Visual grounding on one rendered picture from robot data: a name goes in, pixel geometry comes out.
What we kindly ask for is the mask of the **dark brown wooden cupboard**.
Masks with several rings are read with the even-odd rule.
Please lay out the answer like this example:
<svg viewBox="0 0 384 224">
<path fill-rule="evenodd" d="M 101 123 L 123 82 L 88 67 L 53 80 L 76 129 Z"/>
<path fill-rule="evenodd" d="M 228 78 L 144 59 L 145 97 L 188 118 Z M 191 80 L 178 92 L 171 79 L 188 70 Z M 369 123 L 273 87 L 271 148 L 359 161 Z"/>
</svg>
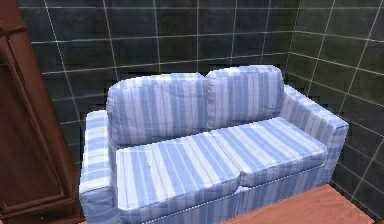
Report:
<svg viewBox="0 0 384 224">
<path fill-rule="evenodd" d="M 0 221 L 84 220 L 76 170 L 16 0 L 0 0 Z"/>
</svg>

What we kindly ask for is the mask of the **blue white striped sofa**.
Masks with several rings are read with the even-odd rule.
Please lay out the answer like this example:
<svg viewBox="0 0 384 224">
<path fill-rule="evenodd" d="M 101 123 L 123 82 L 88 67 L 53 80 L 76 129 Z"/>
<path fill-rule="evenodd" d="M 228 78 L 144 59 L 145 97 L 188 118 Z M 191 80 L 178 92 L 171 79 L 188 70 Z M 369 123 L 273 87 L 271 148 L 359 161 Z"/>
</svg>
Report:
<svg viewBox="0 0 384 224">
<path fill-rule="evenodd" d="M 348 124 L 272 65 L 122 80 L 86 117 L 87 224 L 219 224 L 328 183 Z"/>
</svg>

